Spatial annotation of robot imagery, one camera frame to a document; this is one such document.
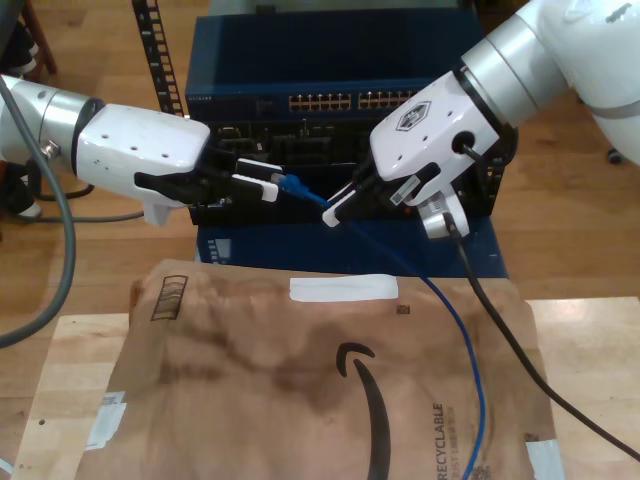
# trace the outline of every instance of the white label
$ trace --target white label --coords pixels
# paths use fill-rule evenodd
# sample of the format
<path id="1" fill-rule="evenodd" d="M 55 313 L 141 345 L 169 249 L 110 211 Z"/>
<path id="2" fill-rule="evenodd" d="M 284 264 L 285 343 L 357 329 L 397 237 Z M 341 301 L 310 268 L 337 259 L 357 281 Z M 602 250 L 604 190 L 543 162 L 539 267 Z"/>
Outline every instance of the white label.
<path id="1" fill-rule="evenodd" d="M 527 442 L 527 451 L 536 480 L 565 480 L 557 440 Z"/>
<path id="2" fill-rule="evenodd" d="M 404 182 L 404 185 L 402 185 L 398 191 L 393 194 L 391 197 L 391 203 L 397 207 L 418 185 L 420 185 L 420 179 L 415 175 L 412 175 L 409 180 Z"/>
<path id="3" fill-rule="evenodd" d="M 85 450 L 104 448 L 107 442 L 111 440 L 118 430 L 124 411 L 127 408 L 126 403 L 121 403 L 123 398 L 124 392 L 104 394 L 102 406 L 98 410 L 93 427 L 91 427 Z"/>
<path id="4" fill-rule="evenodd" d="M 359 302 L 398 298 L 398 281 L 391 275 L 334 278 L 292 278 L 289 297 L 296 302 Z"/>

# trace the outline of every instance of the brown paper mailer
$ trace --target brown paper mailer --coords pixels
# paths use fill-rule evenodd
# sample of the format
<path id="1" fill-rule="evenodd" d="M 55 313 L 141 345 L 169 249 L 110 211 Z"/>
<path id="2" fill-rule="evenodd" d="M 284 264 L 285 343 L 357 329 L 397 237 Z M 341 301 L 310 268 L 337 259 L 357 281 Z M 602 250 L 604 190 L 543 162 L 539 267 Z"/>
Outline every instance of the brown paper mailer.
<path id="1" fill-rule="evenodd" d="M 108 388 L 126 392 L 123 420 L 77 478 L 359 480 L 370 467 L 384 478 L 387 455 L 389 479 L 460 479 L 479 403 L 450 313 L 413 278 L 398 278 L 395 300 L 292 301 L 290 278 L 313 276 L 327 275 L 156 267 L 137 286 Z M 549 400 L 466 283 L 437 283 L 469 330 L 487 401 L 472 478 L 533 480 L 525 442 L 555 438 Z M 543 373 L 529 306 L 507 280 L 484 283 Z"/>

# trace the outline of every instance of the cable connector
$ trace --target cable connector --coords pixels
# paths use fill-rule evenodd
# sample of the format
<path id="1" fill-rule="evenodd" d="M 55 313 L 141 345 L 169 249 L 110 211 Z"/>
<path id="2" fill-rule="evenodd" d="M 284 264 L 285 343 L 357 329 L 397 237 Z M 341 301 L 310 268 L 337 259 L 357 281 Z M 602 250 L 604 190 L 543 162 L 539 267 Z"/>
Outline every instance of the cable connector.
<path id="1" fill-rule="evenodd" d="M 462 234 L 460 234 L 460 230 L 456 227 L 456 222 L 453 220 L 453 215 L 450 212 L 443 212 L 442 216 L 444 217 L 444 223 L 447 226 L 447 232 L 449 232 L 449 236 L 456 242 L 462 241 Z"/>
<path id="2" fill-rule="evenodd" d="M 300 179 L 295 175 L 281 175 L 279 173 L 274 173 L 271 175 L 271 183 L 275 183 L 278 185 L 280 190 L 287 192 L 289 195 L 293 195 L 294 197 L 311 200 L 325 208 L 331 206 L 331 204 L 324 198 L 319 197 L 315 193 L 311 193 L 309 187 L 303 185 Z"/>

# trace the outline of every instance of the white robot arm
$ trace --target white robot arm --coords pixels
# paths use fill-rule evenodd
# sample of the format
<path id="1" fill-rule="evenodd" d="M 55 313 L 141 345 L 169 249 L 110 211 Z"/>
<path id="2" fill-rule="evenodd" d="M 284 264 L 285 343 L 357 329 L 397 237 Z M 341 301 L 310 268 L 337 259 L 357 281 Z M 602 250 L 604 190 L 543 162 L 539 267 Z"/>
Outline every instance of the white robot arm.
<path id="1" fill-rule="evenodd" d="M 570 87 L 640 163 L 640 1 L 531 1 L 373 130 L 370 164 L 331 199 L 325 222 L 376 196 L 417 207 L 430 238 L 447 235 L 444 212 L 466 235 L 451 182 Z"/>
<path id="2" fill-rule="evenodd" d="M 371 133 L 369 161 L 330 199 L 330 225 L 372 199 L 417 207 L 430 238 L 447 235 L 444 213 L 469 232 L 451 186 L 496 142 L 574 87 L 627 158 L 640 163 L 640 0 L 533 0 L 478 43 L 460 67 L 427 86 Z M 222 152 L 199 162 L 208 128 L 195 121 L 5 78 L 52 161 L 78 178 L 140 199 L 163 223 L 170 208 L 233 191 L 274 201 L 282 173 Z M 29 158 L 0 100 L 0 159 Z"/>
<path id="3" fill-rule="evenodd" d="M 145 219 L 163 224 L 172 208 L 214 202 L 227 194 L 273 202 L 275 165 L 208 151 L 226 168 L 201 165 L 209 128 L 199 122 L 3 77 L 50 163 L 82 181 L 141 200 Z M 31 155 L 0 99 L 0 160 Z"/>

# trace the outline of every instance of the blue cable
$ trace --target blue cable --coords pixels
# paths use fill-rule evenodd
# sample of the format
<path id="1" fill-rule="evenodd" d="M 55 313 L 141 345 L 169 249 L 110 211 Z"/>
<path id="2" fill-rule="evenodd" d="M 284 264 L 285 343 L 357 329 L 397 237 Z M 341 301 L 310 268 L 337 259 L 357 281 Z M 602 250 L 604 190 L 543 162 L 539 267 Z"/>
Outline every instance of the blue cable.
<path id="1" fill-rule="evenodd" d="M 279 186 L 285 192 L 291 195 L 294 195 L 298 198 L 309 199 L 323 207 L 330 206 L 330 203 L 327 202 L 325 199 L 311 193 L 309 191 L 309 188 L 303 185 L 300 182 L 300 179 L 295 175 L 289 174 L 284 176 L 282 179 L 280 179 Z M 482 380 L 480 378 L 480 369 L 478 368 L 478 361 L 476 360 L 476 355 L 473 351 L 473 344 L 471 343 L 471 337 L 469 336 L 469 332 L 467 332 L 467 329 L 464 326 L 464 323 L 462 322 L 460 315 L 458 315 L 458 312 L 456 312 L 455 308 L 453 308 L 453 305 L 451 305 L 451 302 L 449 302 L 447 297 L 445 297 L 444 293 L 442 293 L 440 289 L 431 280 L 429 280 L 429 278 L 427 278 L 426 275 L 421 275 L 419 272 L 416 271 L 416 269 L 413 267 L 411 262 L 409 262 L 399 252 L 396 252 L 388 245 L 384 245 L 383 243 L 379 242 L 378 240 L 373 238 L 371 235 L 369 235 L 367 232 L 365 232 L 363 229 L 361 229 L 355 223 L 347 223 L 347 226 L 351 228 L 351 230 L 353 230 L 354 232 L 358 233 L 360 236 L 364 237 L 369 242 L 371 242 L 376 248 L 378 248 L 378 250 L 384 252 L 385 255 L 387 255 L 389 258 L 392 258 L 393 260 L 395 260 L 396 263 L 402 265 L 405 270 L 410 272 L 412 275 L 419 277 L 420 280 L 426 283 L 427 286 L 433 291 L 433 293 L 435 293 L 436 296 L 440 299 L 440 301 L 442 301 L 444 306 L 447 307 L 447 310 L 449 310 L 449 313 L 451 313 L 456 323 L 458 324 L 458 328 L 460 329 L 460 332 L 462 332 L 462 336 L 464 337 L 464 343 L 467 347 L 467 352 L 469 353 L 469 359 L 471 361 L 471 368 L 473 370 L 473 379 L 475 381 L 476 390 L 478 392 L 478 402 L 480 403 L 480 425 L 478 426 L 478 433 L 476 435 L 476 441 L 473 446 L 473 452 L 471 453 L 471 458 L 469 459 L 467 468 L 465 469 L 464 475 L 462 476 L 462 480 L 468 480 L 469 477 L 471 476 L 471 472 L 473 471 L 473 466 L 475 465 L 478 459 L 478 455 L 480 454 L 480 447 L 482 446 L 482 439 L 484 438 L 484 431 L 487 423 L 487 407 L 484 403 L 484 392 L 482 391 Z"/>
<path id="2" fill-rule="evenodd" d="M 433 291 L 433 293 L 435 293 L 436 296 L 442 301 L 444 306 L 447 307 L 447 310 L 449 310 L 449 313 L 451 313 L 451 316 L 453 316 L 456 323 L 458 324 L 458 328 L 460 328 L 460 332 L 462 332 L 462 336 L 464 337 L 464 343 L 467 347 L 467 352 L 469 353 L 469 360 L 471 360 L 471 368 L 473 370 L 473 379 L 476 383 L 476 390 L 478 392 L 478 402 L 480 403 L 480 425 L 478 425 L 478 433 L 476 435 L 476 441 L 473 446 L 473 452 L 471 453 L 471 458 L 469 459 L 467 468 L 464 471 L 464 475 L 462 475 L 462 480 L 468 480 L 469 477 L 471 476 L 471 472 L 473 471 L 473 466 L 475 465 L 476 460 L 478 459 L 478 455 L 480 454 L 480 447 L 482 446 L 482 439 L 484 438 L 485 425 L 487 422 L 487 407 L 484 403 L 484 392 L 482 390 L 482 380 L 480 378 L 480 369 L 478 368 L 478 361 L 476 360 L 476 355 L 473 351 L 473 344 L 471 343 L 471 337 L 469 336 L 469 332 L 467 332 L 467 329 L 464 326 L 464 323 L 462 322 L 460 315 L 458 315 L 458 312 L 456 312 L 455 308 L 453 308 L 453 305 L 451 305 L 451 302 L 449 302 L 447 297 L 445 297 L 444 293 L 442 293 L 440 289 L 431 280 L 429 280 L 429 278 L 427 278 L 426 275 L 421 275 L 420 273 L 418 273 L 413 268 L 411 263 L 406 258 L 404 258 L 399 252 L 396 252 L 391 247 L 379 242 L 378 240 L 373 238 L 371 235 L 369 235 L 367 232 L 362 230 L 355 223 L 348 223 L 347 226 L 351 228 L 351 230 L 358 233 L 360 236 L 369 240 L 369 242 L 375 245 L 378 248 L 378 250 L 384 252 L 388 257 L 392 258 L 398 264 L 402 265 L 405 268 L 405 270 L 410 272 L 412 275 L 419 277 L 420 280 L 426 283 L 427 286 Z"/>

